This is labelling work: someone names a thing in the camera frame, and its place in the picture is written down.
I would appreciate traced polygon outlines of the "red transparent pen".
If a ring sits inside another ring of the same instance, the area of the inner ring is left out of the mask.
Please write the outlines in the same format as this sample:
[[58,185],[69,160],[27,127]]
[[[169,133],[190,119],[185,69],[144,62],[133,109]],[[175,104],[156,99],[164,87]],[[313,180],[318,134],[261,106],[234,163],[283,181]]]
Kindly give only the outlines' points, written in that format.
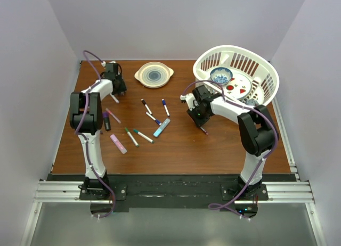
[[201,126],[200,129],[204,132],[205,135],[209,135],[209,133]]

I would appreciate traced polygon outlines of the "white pen lavender cap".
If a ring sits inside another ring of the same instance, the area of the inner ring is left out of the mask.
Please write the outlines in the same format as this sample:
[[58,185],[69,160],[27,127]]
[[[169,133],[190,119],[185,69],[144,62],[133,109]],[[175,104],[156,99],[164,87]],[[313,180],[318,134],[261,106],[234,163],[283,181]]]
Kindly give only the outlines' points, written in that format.
[[110,94],[110,96],[116,103],[120,103],[119,99],[117,99],[113,94]]

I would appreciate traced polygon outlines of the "white marker black cap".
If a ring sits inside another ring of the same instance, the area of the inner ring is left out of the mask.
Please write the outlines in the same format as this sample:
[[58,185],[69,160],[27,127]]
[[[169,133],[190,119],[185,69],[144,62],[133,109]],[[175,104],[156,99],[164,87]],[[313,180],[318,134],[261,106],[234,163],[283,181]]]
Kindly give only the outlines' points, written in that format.
[[152,111],[150,110],[149,106],[147,105],[145,99],[141,99],[142,104],[145,106],[148,114],[152,115]]

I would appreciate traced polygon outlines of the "white marker dark blue cap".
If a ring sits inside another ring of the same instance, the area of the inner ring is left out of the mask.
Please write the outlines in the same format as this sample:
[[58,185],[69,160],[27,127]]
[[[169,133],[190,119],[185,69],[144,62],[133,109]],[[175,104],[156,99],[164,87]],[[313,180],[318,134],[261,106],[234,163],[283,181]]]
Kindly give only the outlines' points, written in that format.
[[162,124],[159,120],[157,120],[153,115],[151,115],[149,112],[145,113],[149,118],[151,118],[156,124],[159,126]]

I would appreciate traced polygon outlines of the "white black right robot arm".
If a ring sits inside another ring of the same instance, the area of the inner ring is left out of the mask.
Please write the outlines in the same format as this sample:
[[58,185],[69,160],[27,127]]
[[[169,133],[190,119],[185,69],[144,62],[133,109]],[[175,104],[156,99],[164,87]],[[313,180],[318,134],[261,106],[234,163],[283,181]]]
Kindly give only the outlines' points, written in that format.
[[238,125],[246,157],[238,177],[236,196],[250,199],[261,185],[267,157],[279,141],[278,131],[267,107],[238,104],[220,93],[210,93],[204,85],[181,95],[180,100],[187,104],[187,114],[197,127],[202,127],[212,116],[221,116]]

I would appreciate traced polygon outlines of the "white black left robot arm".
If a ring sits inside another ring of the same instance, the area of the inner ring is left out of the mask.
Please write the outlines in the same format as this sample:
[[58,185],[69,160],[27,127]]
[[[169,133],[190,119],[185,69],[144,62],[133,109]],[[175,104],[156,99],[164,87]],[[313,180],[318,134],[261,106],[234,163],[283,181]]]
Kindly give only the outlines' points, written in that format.
[[102,100],[110,94],[126,91],[121,65],[102,62],[105,71],[95,83],[70,95],[70,126],[79,138],[86,164],[83,194],[105,199],[110,195],[107,170],[102,160],[100,134],[103,126]]

